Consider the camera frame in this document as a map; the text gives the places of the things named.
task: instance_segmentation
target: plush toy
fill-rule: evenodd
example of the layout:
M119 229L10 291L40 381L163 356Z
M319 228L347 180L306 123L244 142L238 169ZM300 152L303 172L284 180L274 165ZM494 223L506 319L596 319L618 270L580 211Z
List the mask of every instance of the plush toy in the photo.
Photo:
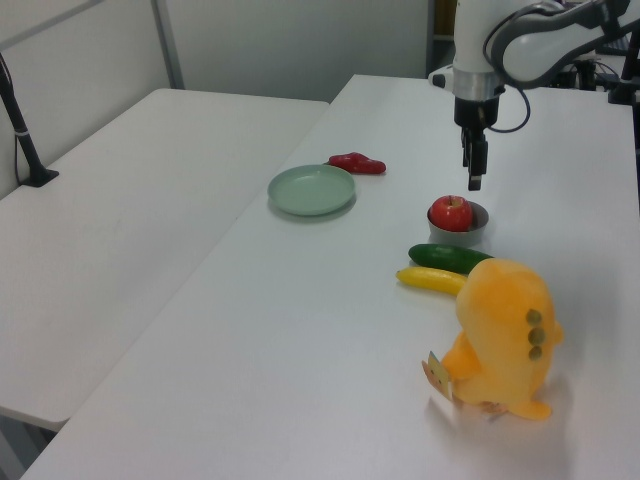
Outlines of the plush toy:
M456 313L463 331L451 350L423 362L431 384L449 397L451 381L456 398L490 413L547 418L551 408L533 396L563 332L545 282L520 263L483 260L459 289Z

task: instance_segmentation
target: yellow banana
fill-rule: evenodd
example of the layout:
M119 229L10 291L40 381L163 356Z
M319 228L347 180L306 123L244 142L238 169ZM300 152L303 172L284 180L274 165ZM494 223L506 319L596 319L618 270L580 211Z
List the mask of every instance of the yellow banana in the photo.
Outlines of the yellow banana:
M427 290L458 295L467 281L464 275L428 267L408 267L396 273L396 278L406 285Z

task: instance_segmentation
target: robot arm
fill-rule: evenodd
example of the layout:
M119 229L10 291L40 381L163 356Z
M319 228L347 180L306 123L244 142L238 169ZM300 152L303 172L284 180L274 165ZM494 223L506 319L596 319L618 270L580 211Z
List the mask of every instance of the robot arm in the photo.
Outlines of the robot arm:
M458 0L452 90L469 190L479 190L486 173L484 130L497 121L505 84L518 90L543 86L578 55L638 27L640 0L590 0L572 7Z

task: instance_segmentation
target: apple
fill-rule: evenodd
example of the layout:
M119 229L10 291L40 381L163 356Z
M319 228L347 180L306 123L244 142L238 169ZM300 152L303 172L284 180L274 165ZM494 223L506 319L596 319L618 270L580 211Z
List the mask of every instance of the apple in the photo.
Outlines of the apple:
M428 215L431 223L449 232L468 232L473 221L471 205L457 195L445 195L437 199Z

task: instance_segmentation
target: cucumber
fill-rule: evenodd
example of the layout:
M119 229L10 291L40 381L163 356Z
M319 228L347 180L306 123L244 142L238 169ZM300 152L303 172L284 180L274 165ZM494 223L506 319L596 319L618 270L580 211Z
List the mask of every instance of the cucumber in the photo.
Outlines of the cucumber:
M469 248L423 243L409 249L409 257L421 267L438 268L468 275L482 260L493 258L486 253Z

